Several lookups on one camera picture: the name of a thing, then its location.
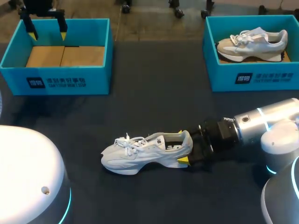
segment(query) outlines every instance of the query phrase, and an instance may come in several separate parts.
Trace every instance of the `dark tabletop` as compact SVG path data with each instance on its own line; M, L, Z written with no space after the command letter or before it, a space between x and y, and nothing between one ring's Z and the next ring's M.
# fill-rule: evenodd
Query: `dark tabletop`
M149 164L135 176L106 171L100 153L126 132L177 132L299 91L212 93L201 42L118 42L114 49L109 96L13 97L0 79L1 124L39 131L58 147L74 223L264 224L260 195L268 176L258 145L221 153L209 168Z

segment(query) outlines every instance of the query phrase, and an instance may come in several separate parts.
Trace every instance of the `shoe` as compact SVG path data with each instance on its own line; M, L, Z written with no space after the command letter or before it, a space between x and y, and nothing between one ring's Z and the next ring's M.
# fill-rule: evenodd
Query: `shoe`
M280 62L283 60L287 42L287 31L269 33L258 27L251 31L242 31L240 35L231 35L230 38L218 42L216 48L220 55L234 62L242 62L251 56L269 62Z
M147 138L115 139L113 145L102 152L103 166L117 174L134 175L146 164L158 162L169 168L186 168L177 159L187 156L193 141L187 131L182 133L156 133Z

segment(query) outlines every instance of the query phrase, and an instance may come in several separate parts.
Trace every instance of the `shoe heel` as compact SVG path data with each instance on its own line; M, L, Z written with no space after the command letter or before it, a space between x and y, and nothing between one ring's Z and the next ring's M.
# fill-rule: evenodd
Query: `shoe heel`
M159 161L159 163L168 168L186 168L186 167L188 167L187 164L179 163L177 160L161 160L161 161Z
M261 54L259 58L263 59L264 61L268 62L280 62L283 60L283 53L268 53L268 54Z

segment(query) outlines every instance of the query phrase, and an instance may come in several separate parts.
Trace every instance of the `brown cardboard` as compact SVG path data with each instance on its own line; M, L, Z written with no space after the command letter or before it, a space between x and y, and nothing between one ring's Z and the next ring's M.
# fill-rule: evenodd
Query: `brown cardboard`
M221 64L230 64L230 63L234 63L232 61L228 61L225 57L221 56L218 54L218 57L219 57L219 62ZM261 59L257 58L257 57L248 57L246 58L244 61L242 61L241 63L268 63L267 61L262 61ZM290 61L290 58L288 56L288 54L286 53L285 51L285 57L284 59L282 60L282 62L291 62Z
M32 48L26 67L59 67L64 46L36 46Z
M65 47L61 67L102 66L105 47L80 46Z

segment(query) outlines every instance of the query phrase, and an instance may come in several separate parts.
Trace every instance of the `blue cardboard box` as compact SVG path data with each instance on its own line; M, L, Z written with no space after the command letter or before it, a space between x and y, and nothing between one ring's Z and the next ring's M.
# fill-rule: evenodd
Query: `blue cardboard box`
M109 19L68 19L63 41L57 20L32 20L33 40L20 21L0 64L14 95L98 95L110 87L113 37ZM102 66L26 68L34 46L104 46Z
M291 62L220 63L215 43L257 27L288 32ZM299 90L299 23L293 15L207 17L203 52L213 91Z

